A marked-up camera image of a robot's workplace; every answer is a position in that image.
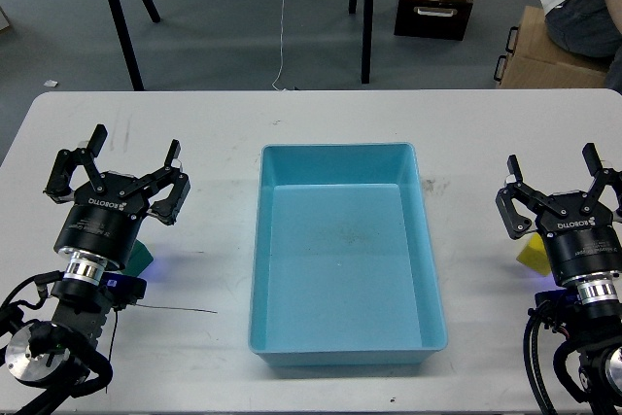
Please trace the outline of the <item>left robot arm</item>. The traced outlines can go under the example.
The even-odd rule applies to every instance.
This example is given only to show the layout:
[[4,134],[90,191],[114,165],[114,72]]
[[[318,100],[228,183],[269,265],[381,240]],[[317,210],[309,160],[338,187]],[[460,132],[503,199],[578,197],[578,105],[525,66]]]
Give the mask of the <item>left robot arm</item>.
[[1,364],[19,383],[43,391],[23,414],[51,414],[66,399],[110,384],[113,368],[98,339],[109,313],[145,295],[139,275],[148,262],[135,257],[141,224],[153,217],[173,225],[190,191],[189,176],[174,163],[178,140],[162,167],[137,178],[97,169],[107,135],[98,124],[83,146],[60,150],[44,189],[55,203],[72,205],[53,246],[66,268],[27,278],[1,305],[1,332],[10,337]]

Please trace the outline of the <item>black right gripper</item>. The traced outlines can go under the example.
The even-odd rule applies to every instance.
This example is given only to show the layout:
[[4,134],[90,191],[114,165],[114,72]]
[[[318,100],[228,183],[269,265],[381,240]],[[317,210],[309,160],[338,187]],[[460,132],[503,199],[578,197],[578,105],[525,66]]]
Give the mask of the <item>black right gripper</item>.
[[[586,143],[582,155],[593,177],[587,193],[574,191],[545,195],[523,181],[516,155],[507,159],[513,182],[505,181],[495,201],[512,240],[524,236],[532,221],[520,215],[519,201],[536,214],[536,229],[542,238],[555,284],[568,287],[582,278],[606,276],[621,271],[621,243],[612,226],[621,221],[621,172],[603,167],[594,143]],[[599,202],[605,187],[612,187],[618,207],[611,210]]]

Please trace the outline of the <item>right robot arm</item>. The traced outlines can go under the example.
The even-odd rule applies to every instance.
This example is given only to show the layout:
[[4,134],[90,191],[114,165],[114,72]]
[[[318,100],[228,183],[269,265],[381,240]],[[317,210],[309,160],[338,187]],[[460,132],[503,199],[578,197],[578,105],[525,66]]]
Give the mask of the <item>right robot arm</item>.
[[527,185],[516,156],[496,195],[508,236],[534,232],[543,242],[557,290],[535,296],[523,336],[523,360],[541,413],[555,413],[541,374],[541,328],[564,340],[552,366],[560,384],[594,414],[615,414],[621,406],[621,300],[614,282],[621,276],[621,241],[614,229],[620,210],[601,203],[605,188],[621,192],[619,171],[603,166],[594,144],[582,150],[593,179],[588,190],[544,194]]

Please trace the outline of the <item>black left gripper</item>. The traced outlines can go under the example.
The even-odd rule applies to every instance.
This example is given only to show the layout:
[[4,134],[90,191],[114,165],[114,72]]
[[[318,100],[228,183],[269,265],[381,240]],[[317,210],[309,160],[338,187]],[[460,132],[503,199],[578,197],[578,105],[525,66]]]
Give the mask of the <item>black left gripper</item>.
[[[58,151],[52,172],[44,189],[56,204],[74,199],[66,221],[53,245],[60,255],[81,251],[108,262],[109,270],[124,270],[146,217],[164,225],[173,225],[190,191],[190,178],[182,166],[173,162],[181,152],[181,144],[173,139],[163,166],[141,178],[106,172],[104,177],[95,159],[108,136],[99,123],[84,146],[73,151]],[[82,166],[89,183],[74,193],[71,179]]]

